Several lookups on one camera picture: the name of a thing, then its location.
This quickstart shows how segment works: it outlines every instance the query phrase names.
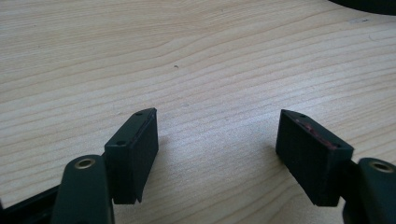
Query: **black plastic part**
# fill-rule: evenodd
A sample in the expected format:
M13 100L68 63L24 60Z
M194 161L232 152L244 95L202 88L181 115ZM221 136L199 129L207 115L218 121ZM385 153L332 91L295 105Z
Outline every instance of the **black plastic part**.
M158 151L157 110L134 113L105 144L104 158L116 204L141 202Z
M361 170L359 165L353 161L344 164L339 173L338 190L346 204L343 210L343 219L346 224L369 224L369 219L364 210L359 182L361 181Z
M66 165L51 223L114 223L106 166L101 156L79 157Z
M39 193L25 201L14 204L0 212L0 223L50 223L52 207L55 204L58 186Z
M359 190L370 223L396 223L396 166L377 159L359 161Z
M276 153L313 204L338 204L338 175L352 157L352 146L308 116L282 110Z
M330 0L343 7L350 7L383 15L396 15L395 0Z

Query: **light wood surface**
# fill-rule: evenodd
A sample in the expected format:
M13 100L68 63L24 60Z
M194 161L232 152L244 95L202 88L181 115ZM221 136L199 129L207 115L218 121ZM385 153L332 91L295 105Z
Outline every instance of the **light wood surface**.
M275 154L279 112L305 113L396 163L396 18L324 0L0 2L5 207L101 154L158 109L143 202L117 223L342 223Z

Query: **clamp screw hole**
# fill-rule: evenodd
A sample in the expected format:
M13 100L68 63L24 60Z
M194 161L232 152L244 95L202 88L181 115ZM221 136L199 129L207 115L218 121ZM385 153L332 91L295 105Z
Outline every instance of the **clamp screw hole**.
M87 169L95 164L94 159L83 159L81 161L76 162L75 167L76 169L82 170L82 169Z
M393 173L394 170L386 165L383 162L380 161L372 161L370 162L370 165L375 168L377 171L382 172L382 173Z

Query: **wooden table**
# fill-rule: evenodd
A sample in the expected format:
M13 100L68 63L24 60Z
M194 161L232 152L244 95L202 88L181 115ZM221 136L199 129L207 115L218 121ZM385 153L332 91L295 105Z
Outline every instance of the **wooden table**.
M1 1L0 197L60 183L134 112L160 150L120 223L342 223L275 154L282 108L396 162L396 18L324 0Z

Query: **clamp jaw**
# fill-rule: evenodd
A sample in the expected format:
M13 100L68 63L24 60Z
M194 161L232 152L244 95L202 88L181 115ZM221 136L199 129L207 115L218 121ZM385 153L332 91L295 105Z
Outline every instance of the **clamp jaw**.
M1 208L0 223L114 223L113 204L142 201L158 151L157 110L134 113L105 144L102 156L70 161L60 186Z
M351 160L353 147L304 114L282 110L276 153L317 206L346 200L346 224L394 224L396 167Z

